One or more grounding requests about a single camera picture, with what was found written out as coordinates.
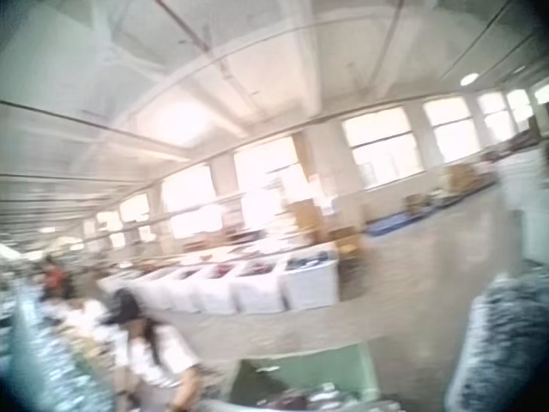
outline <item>concrete floor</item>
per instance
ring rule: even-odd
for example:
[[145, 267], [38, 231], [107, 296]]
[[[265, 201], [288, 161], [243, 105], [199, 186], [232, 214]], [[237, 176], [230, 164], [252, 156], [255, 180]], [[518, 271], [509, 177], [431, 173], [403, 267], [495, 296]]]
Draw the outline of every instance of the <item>concrete floor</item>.
[[520, 261], [517, 230], [498, 187], [410, 227], [367, 239], [354, 296], [336, 306], [257, 316], [157, 313], [206, 361], [367, 340], [381, 391], [409, 412], [439, 412], [476, 295]]

